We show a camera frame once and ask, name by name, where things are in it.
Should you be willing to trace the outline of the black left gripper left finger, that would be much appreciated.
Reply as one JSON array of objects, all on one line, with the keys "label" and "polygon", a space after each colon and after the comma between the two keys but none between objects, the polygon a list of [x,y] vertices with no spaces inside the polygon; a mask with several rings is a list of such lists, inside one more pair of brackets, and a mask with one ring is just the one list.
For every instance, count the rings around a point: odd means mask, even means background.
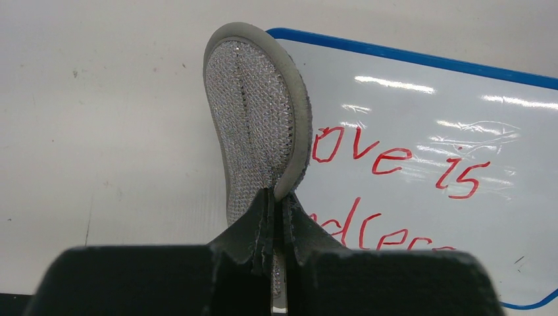
[{"label": "black left gripper left finger", "polygon": [[270,315],[274,194],[205,245],[89,246],[48,268],[27,315]]}]

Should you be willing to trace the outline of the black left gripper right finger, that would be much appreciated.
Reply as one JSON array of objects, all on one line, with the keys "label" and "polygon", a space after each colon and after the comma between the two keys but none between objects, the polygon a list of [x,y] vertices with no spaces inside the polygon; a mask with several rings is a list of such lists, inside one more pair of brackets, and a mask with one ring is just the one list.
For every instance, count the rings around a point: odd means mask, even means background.
[{"label": "black left gripper right finger", "polygon": [[351,250],[282,200],[289,315],[503,315],[479,261],[460,251]]}]

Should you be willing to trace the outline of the blue framed whiteboard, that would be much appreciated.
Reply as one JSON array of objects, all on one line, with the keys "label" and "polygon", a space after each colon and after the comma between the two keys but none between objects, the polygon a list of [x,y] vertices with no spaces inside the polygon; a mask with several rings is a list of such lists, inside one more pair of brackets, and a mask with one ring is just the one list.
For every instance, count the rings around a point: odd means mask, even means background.
[{"label": "blue framed whiteboard", "polygon": [[460,250],[508,315],[557,314],[557,79],[301,30],[313,112],[296,193],[343,245]]}]

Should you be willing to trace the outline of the grey mesh eraser sponge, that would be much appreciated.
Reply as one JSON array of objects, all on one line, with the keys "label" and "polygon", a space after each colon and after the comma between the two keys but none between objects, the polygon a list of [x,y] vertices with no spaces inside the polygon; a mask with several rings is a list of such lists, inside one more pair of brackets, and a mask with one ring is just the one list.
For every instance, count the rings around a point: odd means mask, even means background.
[{"label": "grey mesh eraser sponge", "polygon": [[225,24],[211,36],[203,79],[222,152],[226,218],[233,224],[261,188],[282,199],[302,181],[311,151],[311,104],[287,51],[244,22]]}]

